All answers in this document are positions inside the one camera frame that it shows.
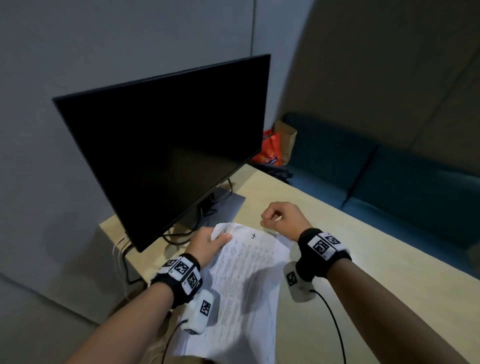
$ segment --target orange bag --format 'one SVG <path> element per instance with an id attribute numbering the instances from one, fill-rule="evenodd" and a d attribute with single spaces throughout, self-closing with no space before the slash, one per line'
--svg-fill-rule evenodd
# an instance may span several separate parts
<path id="1" fill-rule="evenodd" d="M 280 148 L 280 133 L 272 133 L 272 129 L 264 131 L 262 150 L 252 158 L 254 162 L 282 165 L 282 150 Z"/>

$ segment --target hand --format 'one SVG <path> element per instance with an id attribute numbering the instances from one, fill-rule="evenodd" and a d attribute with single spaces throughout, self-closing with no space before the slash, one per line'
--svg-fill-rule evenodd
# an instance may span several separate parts
<path id="1" fill-rule="evenodd" d="M 260 225 L 295 242 L 298 242 L 300 234 L 312 227 L 299 207 L 290 202 L 272 202 L 262 214 Z"/>
<path id="2" fill-rule="evenodd" d="M 212 240 L 213 228 L 202 227 L 193 236 L 190 244 L 185 250 L 192 254 L 200 264 L 201 268 L 207 266 L 217 254 L 217 252 L 230 240 L 232 234 L 221 234 L 215 240 Z"/>

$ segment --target monitor stand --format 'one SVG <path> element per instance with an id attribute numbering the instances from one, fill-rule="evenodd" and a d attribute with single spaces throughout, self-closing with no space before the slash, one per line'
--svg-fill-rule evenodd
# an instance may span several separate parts
<path id="1" fill-rule="evenodd" d="M 214 227 L 220 222 L 232 222 L 240 211 L 245 197 L 232 193 L 224 188 L 217 187 L 198 206 L 202 208 L 203 218 L 199 226 Z M 188 214 L 179 221 L 179 224 L 193 229 L 198 221 L 198 209 L 194 207 Z"/>

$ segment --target white sensor device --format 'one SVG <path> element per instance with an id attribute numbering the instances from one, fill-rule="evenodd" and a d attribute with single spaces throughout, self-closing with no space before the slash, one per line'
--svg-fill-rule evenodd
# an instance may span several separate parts
<path id="1" fill-rule="evenodd" d="M 187 304 L 181 321 L 188 320 L 180 326 L 183 331 L 191 335 L 203 334 L 207 327 L 208 317 L 213 307 L 213 294 L 207 290 L 200 290 L 193 300 Z"/>
<path id="2" fill-rule="evenodd" d="M 314 290 L 312 282 L 306 282 L 297 273 L 297 262 L 290 262 L 283 267 L 283 275 L 287 280 L 290 295 L 295 302 L 307 302 L 315 298 L 315 293 L 310 292 Z"/>

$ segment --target forearm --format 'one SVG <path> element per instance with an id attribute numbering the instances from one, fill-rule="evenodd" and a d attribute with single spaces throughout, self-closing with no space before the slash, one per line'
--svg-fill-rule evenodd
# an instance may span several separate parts
<path id="1" fill-rule="evenodd" d="M 420 317 L 351 261 L 334 263 L 327 279 L 381 363 L 466 363 Z"/>
<path id="2" fill-rule="evenodd" d="M 138 363 L 172 303 L 170 287 L 153 284 L 100 326 L 67 364 Z"/>

